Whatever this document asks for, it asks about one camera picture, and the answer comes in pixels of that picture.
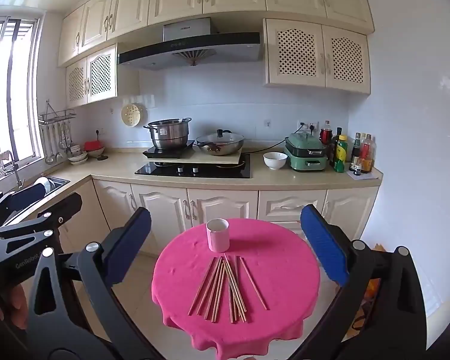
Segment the person left hand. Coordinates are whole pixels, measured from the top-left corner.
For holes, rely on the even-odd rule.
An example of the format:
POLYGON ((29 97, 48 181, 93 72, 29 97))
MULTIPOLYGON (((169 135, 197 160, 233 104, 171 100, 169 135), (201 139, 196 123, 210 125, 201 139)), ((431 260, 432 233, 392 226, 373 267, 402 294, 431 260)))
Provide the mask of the person left hand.
POLYGON ((18 284, 9 289, 1 297, 1 303, 5 305, 6 313, 0 306, 0 320, 4 321, 7 317, 17 328, 25 330, 27 328, 28 306, 23 286, 18 284))

